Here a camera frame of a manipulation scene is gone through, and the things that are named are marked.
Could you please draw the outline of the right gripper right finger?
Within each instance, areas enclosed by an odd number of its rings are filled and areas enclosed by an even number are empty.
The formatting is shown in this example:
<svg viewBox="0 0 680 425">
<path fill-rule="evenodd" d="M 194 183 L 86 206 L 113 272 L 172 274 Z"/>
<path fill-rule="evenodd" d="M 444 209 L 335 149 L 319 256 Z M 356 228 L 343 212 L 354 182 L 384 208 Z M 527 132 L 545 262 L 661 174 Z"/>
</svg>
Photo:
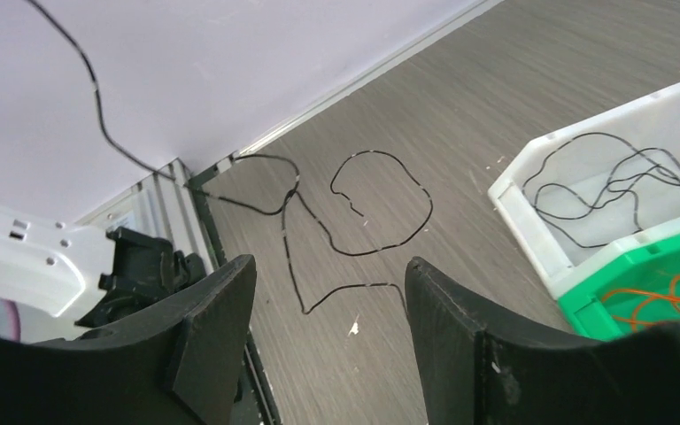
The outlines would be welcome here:
<svg viewBox="0 0 680 425">
<path fill-rule="evenodd" d="M 680 321 L 601 342 L 506 309 L 420 257 L 405 293 L 431 424 L 680 424 Z"/>
</svg>

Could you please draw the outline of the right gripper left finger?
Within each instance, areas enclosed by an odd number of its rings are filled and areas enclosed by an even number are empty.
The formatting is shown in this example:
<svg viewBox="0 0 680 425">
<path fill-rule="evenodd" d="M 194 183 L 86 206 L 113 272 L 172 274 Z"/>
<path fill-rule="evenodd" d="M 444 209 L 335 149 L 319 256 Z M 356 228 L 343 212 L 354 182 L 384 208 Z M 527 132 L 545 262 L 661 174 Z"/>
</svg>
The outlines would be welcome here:
<svg viewBox="0 0 680 425">
<path fill-rule="evenodd" d="M 0 424 L 227 424 L 257 281 L 244 254 L 74 340 L 0 338 Z"/>
</svg>

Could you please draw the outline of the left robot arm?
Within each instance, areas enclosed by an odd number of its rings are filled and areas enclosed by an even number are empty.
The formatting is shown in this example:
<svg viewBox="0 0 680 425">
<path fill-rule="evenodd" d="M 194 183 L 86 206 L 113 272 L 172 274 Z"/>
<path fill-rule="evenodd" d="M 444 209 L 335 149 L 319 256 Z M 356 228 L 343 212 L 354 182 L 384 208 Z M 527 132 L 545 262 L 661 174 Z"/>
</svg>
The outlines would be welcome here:
<svg viewBox="0 0 680 425">
<path fill-rule="evenodd" d="M 147 190 L 77 223 L 0 205 L 0 338 L 73 339 L 212 269 L 191 214 Z"/>
</svg>

